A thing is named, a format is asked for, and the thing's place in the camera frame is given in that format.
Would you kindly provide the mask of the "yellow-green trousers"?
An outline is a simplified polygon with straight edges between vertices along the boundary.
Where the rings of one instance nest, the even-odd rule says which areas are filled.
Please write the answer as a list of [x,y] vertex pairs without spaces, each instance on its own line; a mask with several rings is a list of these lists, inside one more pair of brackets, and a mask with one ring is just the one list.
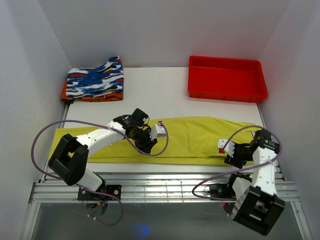
[[151,156],[139,153],[123,139],[106,146],[88,158],[90,163],[225,165],[218,141],[232,137],[237,144],[250,143],[256,130],[252,123],[198,116],[163,118],[168,137],[159,137]]

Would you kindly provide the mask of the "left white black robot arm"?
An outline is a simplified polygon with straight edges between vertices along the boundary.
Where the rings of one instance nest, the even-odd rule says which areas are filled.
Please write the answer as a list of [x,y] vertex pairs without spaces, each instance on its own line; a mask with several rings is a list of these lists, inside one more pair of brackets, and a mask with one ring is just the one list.
[[100,200],[106,195],[106,182],[98,174],[87,169],[87,161],[97,151],[124,139],[131,139],[134,146],[150,154],[158,137],[166,131],[159,123],[149,126],[149,116],[137,108],[131,115],[114,118],[105,128],[89,133],[61,137],[51,155],[48,165],[68,186],[78,185],[88,189],[88,193]]

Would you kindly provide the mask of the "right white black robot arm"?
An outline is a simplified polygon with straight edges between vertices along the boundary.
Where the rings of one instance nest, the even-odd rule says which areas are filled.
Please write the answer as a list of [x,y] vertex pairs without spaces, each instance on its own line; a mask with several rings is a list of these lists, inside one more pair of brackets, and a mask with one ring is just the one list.
[[285,209],[275,184],[279,143],[272,141],[269,131],[261,129],[249,143],[220,138],[217,148],[227,154],[226,164],[242,169],[247,162],[253,162],[255,168],[252,174],[232,173],[227,183],[209,185],[210,197],[229,201],[223,208],[233,221],[263,236],[268,235]]

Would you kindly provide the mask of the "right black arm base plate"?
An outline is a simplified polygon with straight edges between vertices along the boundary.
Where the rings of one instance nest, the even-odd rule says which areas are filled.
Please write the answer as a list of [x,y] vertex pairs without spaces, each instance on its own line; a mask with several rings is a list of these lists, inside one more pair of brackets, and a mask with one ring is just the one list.
[[236,194],[228,183],[213,183],[204,191],[211,198],[235,200]]

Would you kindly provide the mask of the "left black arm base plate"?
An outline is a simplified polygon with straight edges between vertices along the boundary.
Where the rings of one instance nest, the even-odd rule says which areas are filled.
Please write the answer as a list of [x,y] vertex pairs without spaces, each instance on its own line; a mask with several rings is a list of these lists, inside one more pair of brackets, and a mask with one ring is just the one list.
[[[112,184],[112,185],[106,185],[102,188],[102,192],[105,194],[109,194],[111,196],[114,196],[121,199],[121,193],[122,193],[122,185],[120,184]],[[111,200],[114,201],[115,199],[112,197],[100,195],[97,193],[91,193],[83,188],[78,189],[77,198],[78,201],[104,201],[104,200]]]

